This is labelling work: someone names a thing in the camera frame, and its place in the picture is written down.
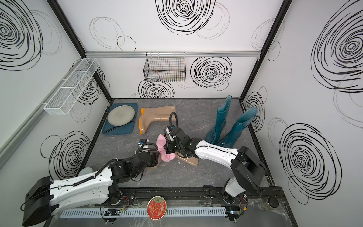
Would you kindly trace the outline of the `green rubber boot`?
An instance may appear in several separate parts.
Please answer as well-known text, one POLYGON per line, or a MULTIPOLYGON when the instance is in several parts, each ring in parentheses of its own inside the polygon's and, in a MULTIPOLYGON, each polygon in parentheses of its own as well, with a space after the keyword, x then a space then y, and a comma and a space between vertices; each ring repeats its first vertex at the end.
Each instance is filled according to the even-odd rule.
POLYGON ((226 125, 226 118, 228 116, 232 96, 226 97, 225 103, 217 109, 216 122, 214 127, 207 133, 205 141, 211 144, 216 144, 219 141, 222 130, 226 125))
POLYGON ((221 141, 219 141, 217 145, 224 148, 232 148, 242 135, 243 130, 248 127, 258 112, 259 111, 256 107, 251 107, 246 110, 237 119, 230 132, 221 141))

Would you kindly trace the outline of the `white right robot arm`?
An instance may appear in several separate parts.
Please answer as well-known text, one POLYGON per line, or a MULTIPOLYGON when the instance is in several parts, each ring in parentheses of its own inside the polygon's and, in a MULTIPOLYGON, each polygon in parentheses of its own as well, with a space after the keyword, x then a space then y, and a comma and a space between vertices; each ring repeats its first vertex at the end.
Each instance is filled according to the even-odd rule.
POLYGON ((164 129, 167 153, 180 153, 186 158, 207 159, 229 168, 233 178, 224 186, 224 194, 234 198, 244 192, 262 195, 260 186, 266 167, 247 147, 224 148, 200 138, 190 138, 176 126, 164 129))

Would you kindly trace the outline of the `pink microfiber cloth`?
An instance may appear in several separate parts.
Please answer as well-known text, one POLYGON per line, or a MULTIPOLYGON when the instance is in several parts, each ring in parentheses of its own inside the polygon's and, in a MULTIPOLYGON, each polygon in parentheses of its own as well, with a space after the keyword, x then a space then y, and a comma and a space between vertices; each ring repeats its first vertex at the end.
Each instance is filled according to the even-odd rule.
POLYGON ((167 163, 172 161, 176 157, 175 153, 168 154, 166 152, 166 149, 164 148, 164 146, 166 145, 166 139, 163 135, 160 134, 158 136, 156 145, 158 146, 158 151, 160 152, 162 161, 167 163))

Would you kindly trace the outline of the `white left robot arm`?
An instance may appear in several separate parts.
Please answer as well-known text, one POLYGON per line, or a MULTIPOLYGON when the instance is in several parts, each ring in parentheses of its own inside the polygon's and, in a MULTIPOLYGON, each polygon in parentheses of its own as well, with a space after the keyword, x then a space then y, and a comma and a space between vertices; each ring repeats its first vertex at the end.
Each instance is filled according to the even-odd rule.
POLYGON ((21 205, 24 227, 37 225, 65 210, 90 204, 118 205, 126 196, 119 184, 158 164, 160 153, 142 151, 130 158, 112 159, 98 171, 63 180, 39 179, 21 205))

